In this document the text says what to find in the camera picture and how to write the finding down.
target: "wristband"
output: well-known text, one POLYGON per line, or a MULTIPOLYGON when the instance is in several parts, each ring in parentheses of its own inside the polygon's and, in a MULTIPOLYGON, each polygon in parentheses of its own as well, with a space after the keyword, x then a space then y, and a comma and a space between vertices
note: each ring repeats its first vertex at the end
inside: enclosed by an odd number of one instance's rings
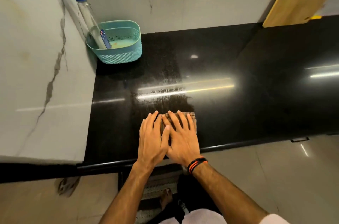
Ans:
POLYGON ((193 170, 201 163, 208 162, 205 157, 196 158, 187 166, 187 170, 192 174, 193 170))

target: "person's right hand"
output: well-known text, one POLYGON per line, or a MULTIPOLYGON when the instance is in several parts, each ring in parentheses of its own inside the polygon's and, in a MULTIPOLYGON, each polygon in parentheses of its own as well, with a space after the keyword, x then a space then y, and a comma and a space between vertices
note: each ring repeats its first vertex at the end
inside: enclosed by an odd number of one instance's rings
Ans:
POLYGON ((184 114, 181 111, 178 111, 178 115, 183 125, 182 128, 176 115, 171 111, 169 111, 168 114, 170 115, 176 131, 174 130, 166 116, 163 115, 162 121, 165 125, 170 125, 171 127, 170 134, 172 141, 171 146, 168 147, 167 156, 175 163, 179 163, 187 167, 191 163, 191 161, 201 157, 199 142, 197 134, 195 132, 193 119, 191 115, 187 114, 187 119, 189 121, 188 126, 188 122, 184 114))

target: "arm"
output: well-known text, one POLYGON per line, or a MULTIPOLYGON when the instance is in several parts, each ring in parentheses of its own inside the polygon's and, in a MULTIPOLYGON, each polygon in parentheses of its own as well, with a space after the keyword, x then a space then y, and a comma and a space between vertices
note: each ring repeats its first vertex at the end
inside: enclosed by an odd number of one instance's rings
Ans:
MULTIPOLYGON (((175 114, 168 113, 176 131, 171 127, 172 143, 168 148, 167 156, 176 163, 188 166, 191 161, 201 157, 193 120, 190 115, 187 115, 187 121, 184 114, 178 111, 183 124, 183 127, 181 127, 175 114)), ((169 120, 164 115, 162 120, 166 125, 170 125, 169 120)), ((208 163, 201 163, 197 166, 193 171, 193 176, 213 199, 228 224, 259 224, 268 215, 248 195, 219 174, 208 163)))
POLYGON ((134 224, 146 182, 155 165, 161 162, 168 149, 169 126, 160 135, 161 115, 149 114, 140 127, 138 160, 122 187, 106 210, 100 224, 134 224))

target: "brown rag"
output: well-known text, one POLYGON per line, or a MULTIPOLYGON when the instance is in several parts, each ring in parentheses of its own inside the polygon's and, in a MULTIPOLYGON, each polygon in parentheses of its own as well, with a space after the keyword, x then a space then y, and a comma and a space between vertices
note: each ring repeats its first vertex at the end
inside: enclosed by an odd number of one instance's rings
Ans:
MULTIPOLYGON (((195 113, 194 113, 194 112, 183 112, 183 114, 185 115, 186 119, 187 119, 187 114, 191 115, 191 117, 192 117, 192 119, 193 119, 193 123, 194 123, 194 130, 195 130, 195 132, 197 132, 197 119, 195 118, 195 113)), ((170 121, 172 127, 173 127, 174 130, 175 130, 173 121, 171 120, 169 114, 168 114, 168 113, 165 113, 165 114, 163 114, 163 115, 165 115, 165 116, 167 117, 167 119, 170 121)), ((178 116, 177 113, 175 113, 175 115, 176 115, 176 117, 179 119, 180 125, 182 126, 182 121, 181 121, 180 117, 178 116)), ((165 125, 164 125, 163 122, 161 122, 161 128, 160 128, 161 134, 163 133, 164 128, 165 128, 165 125)))

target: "black countertop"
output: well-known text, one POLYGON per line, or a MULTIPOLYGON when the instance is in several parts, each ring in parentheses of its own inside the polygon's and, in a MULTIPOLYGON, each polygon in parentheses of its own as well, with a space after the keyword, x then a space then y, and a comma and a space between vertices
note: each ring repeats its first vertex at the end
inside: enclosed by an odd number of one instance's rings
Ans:
POLYGON ((1 181, 116 172, 155 110, 195 112, 201 152, 339 132, 339 16, 144 34, 142 46, 135 62, 98 62, 82 164, 1 164, 1 181))

